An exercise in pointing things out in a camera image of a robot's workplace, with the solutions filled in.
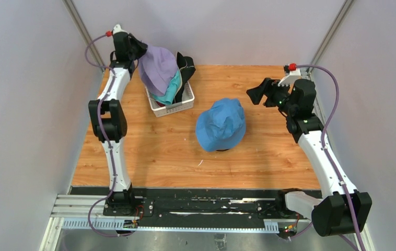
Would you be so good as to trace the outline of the purple bucket hat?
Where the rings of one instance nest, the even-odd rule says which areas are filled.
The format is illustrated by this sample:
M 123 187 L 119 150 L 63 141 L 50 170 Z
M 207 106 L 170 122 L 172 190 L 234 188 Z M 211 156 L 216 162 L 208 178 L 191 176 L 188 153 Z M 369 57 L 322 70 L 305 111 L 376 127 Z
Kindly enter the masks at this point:
M 148 45 L 146 53 L 139 59 L 139 76 L 155 96 L 164 96 L 168 87 L 177 83 L 179 68 L 171 51 L 163 47 Z

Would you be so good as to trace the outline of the blue bucket hat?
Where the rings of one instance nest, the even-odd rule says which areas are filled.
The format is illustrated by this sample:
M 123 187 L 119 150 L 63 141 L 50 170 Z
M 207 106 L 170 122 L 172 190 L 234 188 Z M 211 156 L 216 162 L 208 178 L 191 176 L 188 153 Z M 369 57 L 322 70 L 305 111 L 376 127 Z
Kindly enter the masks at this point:
M 246 129 L 244 108 L 239 99 L 223 98 L 199 115 L 195 135 L 203 150 L 215 152 L 236 147 Z

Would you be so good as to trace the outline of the teal hat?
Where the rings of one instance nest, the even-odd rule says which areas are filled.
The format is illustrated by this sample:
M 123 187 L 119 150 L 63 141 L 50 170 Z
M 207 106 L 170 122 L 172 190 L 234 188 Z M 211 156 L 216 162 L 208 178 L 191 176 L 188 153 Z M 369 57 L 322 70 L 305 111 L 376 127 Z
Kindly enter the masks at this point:
M 166 89 L 166 92 L 163 96 L 156 96 L 151 94 L 151 97 L 156 102 L 163 104 L 163 105 L 172 105 L 176 94 L 178 93 L 179 89 L 182 86 L 182 78 L 181 73 L 178 70 L 175 76 L 169 82 L 169 85 Z

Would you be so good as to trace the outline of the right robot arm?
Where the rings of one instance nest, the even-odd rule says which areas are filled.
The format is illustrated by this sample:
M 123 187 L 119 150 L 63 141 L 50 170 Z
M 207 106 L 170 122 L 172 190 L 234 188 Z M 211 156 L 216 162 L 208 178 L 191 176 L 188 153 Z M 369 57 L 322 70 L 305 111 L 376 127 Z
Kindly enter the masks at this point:
M 277 107 L 285 116 L 287 130 L 307 156 L 321 188 L 320 199 L 297 188 L 280 190 L 276 213 L 282 218 L 293 213 L 304 216 L 320 236 L 362 232 L 372 199 L 352 184 L 329 148 L 324 125 L 312 112 L 317 94 L 314 82 L 298 79 L 293 86 L 282 86 L 277 79 L 265 78 L 246 93 L 254 105 L 266 97 L 263 106 Z

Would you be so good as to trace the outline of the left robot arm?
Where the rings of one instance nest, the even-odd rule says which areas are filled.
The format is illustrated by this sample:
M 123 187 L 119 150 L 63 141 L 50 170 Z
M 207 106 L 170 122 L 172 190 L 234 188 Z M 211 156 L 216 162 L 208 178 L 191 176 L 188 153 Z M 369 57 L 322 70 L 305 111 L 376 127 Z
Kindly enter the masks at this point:
M 109 71 L 109 78 L 99 97 L 88 103 L 88 110 L 92 131 L 105 151 L 110 175 L 109 193 L 104 201 L 107 208 L 130 216 L 136 211 L 137 203 L 124 157 L 128 126 L 121 99 L 137 67 L 136 61 L 146 52 L 147 45 L 125 31 L 108 31 L 104 37 L 111 37 L 114 44 L 110 64 L 102 66 Z

